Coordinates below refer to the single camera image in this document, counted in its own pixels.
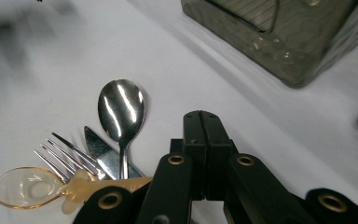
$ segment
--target brass insert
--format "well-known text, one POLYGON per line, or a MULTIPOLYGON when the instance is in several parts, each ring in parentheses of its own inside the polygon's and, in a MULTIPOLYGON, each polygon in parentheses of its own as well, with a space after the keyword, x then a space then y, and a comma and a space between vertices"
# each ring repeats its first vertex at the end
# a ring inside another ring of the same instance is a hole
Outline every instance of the brass insert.
POLYGON ((237 162, 244 166, 252 166, 255 164, 255 161, 247 156, 241 156, 237 158, 237 162))
POLYGON ((348 206, 341 199, 331 194, 319 195, 318 201, 325 208, 337 213, 343 213, 348 210, 348 206))
POLYGON ((100 198, 98 201, 98 205, 102 209, 112 209, 117 207, 119 204, 121 204, 121 201, 123 200, 123 197, 121 196, 120 192, 111 192, 105 194, 103 197, 100 198))
POLYGON ((180 165, 185 162, 183 156, 171 156, 168 158, 168 162, 172 165, 180 165))

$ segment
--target knife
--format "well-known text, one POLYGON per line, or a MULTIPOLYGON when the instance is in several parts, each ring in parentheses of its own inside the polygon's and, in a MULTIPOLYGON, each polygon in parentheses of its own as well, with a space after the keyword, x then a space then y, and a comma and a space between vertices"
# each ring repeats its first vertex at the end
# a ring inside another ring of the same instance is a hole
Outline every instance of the knife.
MULTIPOLYGON (((89 154, 94 158, 103 170, 112 178, 120 177, 120 157, 116 150, 109 146, 88 126, 84 127, 86 143, 89 148, 89 154)), ((142 177, 132 164, 129 163, 129 173, 131 178, 142 177)))

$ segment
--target white surface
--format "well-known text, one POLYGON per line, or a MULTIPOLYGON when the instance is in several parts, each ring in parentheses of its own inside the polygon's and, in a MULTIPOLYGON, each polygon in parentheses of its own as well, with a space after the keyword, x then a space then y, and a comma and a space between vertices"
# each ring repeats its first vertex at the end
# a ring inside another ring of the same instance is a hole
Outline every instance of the white surface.
MULTIPOLYGON (((32 12, 17 26, 26 61, 13 69, 0 57, 0 175, 47 167, 33 150, 51 132, 81 147, 85 125, 103 134, 100 90, 126 78, 145 93, 145 124, 130 148, 146 175, 171 138, 182 137, 183 115, 206 110, 240 152, 260 158, 294 194, 329 188, 358 203, 358 48, 291 90, 188 18, 179 0, 72 4, 74 13, 60 15, 48 0, 0 1, 0 19, 32 12)), ((61 203, 0 205, 0 223, 72 223, 61 203)), ((192 215, 196 223, 226 223, 221 203, 193 203, 192 215)))

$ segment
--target transparent yellow spoon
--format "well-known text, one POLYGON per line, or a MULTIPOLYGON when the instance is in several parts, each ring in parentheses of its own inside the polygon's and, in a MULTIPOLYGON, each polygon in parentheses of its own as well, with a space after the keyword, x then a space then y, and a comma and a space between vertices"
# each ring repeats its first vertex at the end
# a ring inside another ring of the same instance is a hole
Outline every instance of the transparent yellow spoon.
POLYGON ((31 209, 43 206, 62 196, 62 211, 73 213, 95 191, 108 186, 121 187, 134 192, 149 183, 152 177, 118 180, 95 180, 85 170, 77 170, 68 184, 44 168, 21 167, 0 177, 0 204, 15 209, 31 209))

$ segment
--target dark object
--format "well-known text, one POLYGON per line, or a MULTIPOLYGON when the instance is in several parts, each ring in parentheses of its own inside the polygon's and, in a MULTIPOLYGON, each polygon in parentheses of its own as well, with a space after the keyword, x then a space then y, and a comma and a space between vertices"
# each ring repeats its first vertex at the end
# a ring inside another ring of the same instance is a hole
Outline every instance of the dark object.
POLYGON ((358 44, 358 0, 181 0, 185 14, 300 88, 358 44))
POLYGON ((77 223, 103 216, 104 223, 185 224, 191 202, 203 199, 224 201, 229 224, 358 223, 358 206, 331 189, 311 190, 305 200, 291 194, 260 159, 238 153, 220 118, 205 111, 184 116, 184 139, 171 141, 140 210, 142 200, 123 192, 127 210, 101 211, 95 202, 104 194, 92 196, 77 223))

